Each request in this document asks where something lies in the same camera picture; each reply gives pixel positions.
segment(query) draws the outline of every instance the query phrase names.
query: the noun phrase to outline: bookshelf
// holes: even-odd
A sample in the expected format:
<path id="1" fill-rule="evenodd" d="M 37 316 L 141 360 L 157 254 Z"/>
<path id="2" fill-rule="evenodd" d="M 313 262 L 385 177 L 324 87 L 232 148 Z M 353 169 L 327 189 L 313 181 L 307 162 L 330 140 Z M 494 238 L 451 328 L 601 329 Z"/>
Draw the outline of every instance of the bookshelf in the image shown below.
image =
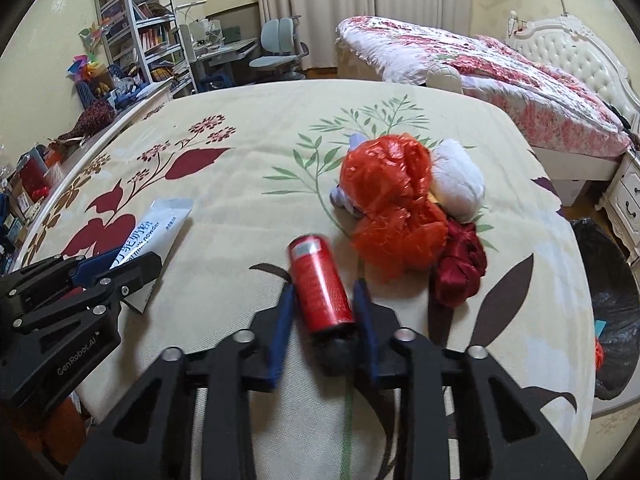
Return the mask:
<path id="1" fill-rule="evenodd" d="M 148 82 L 173 73 L 174 97 L 197 91 L 172 0 L 162 0 L 162 5 L 160 0 L 95 0 L 95 9 L 101 19 L 110 17 L 113 22 L 102 38 L 110 64 L 124 72 L 137 66 Z"/>

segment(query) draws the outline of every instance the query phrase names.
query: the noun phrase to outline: metal bolt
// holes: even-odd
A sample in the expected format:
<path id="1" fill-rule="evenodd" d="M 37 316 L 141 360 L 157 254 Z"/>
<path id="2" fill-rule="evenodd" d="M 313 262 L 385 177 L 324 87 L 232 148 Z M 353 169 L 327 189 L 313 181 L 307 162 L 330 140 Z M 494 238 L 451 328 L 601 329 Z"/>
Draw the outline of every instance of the metal bolt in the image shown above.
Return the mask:
<path id="1" fill-rule="evenodd" d="M 398 341 L 413 341 L 415 339 L 415 332 L 410 328 L 399 328 L 394 332 L 394 337 Z"/>
<path id="2" fill-rule="evenodd" d="M 255 334 L 251 330 L 238 330 L 234 334 L 234 341 L 237 343 L 250 343 L 255 339 Z"/>
<path id="3" fill-rule="evenodd" d="M 473 359 L 485 359 L 489 357 L 489 352 L 486 351 L 484 346 L 470 346 L 466 349 L 466 353 Z"/>
<path id="4" fill-rule="evenodd" d="M 182 350 L 176 348 L 175 346 L 171 346 L 162 350 L 162 354 L 160 355 L 160 357 L 162 357 L 164 361 L 177 361 L 182 357 Z"/>

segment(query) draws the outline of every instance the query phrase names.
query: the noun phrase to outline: nightstand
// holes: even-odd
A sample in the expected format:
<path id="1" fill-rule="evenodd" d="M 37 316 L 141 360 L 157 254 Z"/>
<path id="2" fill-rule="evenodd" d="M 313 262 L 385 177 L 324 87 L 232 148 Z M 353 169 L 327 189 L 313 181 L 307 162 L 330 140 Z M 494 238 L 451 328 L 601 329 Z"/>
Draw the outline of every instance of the nightstand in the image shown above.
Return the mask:
<path id="1" fill-rule="evenodd" d="M 629 250 L 629 265 L 634 269 L 636 282 L 640 282 L 640 158 L 631 149 L 625 152 L 609 189 L 596 209 L 604 208 L 613 226 L 613 232 Z"/>

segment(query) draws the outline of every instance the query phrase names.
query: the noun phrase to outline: orange plastic bag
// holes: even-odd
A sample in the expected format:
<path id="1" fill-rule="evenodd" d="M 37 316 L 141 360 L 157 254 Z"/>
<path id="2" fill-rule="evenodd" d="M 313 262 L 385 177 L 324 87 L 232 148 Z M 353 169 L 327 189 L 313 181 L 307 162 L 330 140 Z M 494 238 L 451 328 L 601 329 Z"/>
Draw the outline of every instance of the orange plastic bag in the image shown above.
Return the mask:
<path id="1" fill-rule="evenodd" d="M 390 278 L 426 270 L 447 241 L 447 217 L 429 200 L 431 156 L 409 135 L 363 142 L 344 158 L 340 188 L 365 217 L 352 242 Z"/>

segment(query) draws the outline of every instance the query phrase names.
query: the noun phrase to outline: floor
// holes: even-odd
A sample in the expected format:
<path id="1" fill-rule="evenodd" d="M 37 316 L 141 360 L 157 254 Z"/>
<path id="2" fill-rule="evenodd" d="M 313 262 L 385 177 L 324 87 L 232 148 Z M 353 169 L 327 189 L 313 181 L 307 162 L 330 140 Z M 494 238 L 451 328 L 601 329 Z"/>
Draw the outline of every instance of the floor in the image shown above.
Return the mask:
<path id="1" fill-rule="evenodd" d="M 305 71 L 305 75 L 308 79 L 338 77 L 335 68 L 310 69 Z M 571 207 L 563 207 L 562 211 L 569 220 L 590 216 L 613 240 L 616 240 L 612 234 L 611 224 L 607 215 L 604 211 L 596 211 L 594 204 L 594 197 L 589 196 L 588 193 L 583 193 Z M 591 421 L 587 441 L 580 458 L 589 480 L 596 480 L 604 471 L 639 421 L 640 404 Z"/>

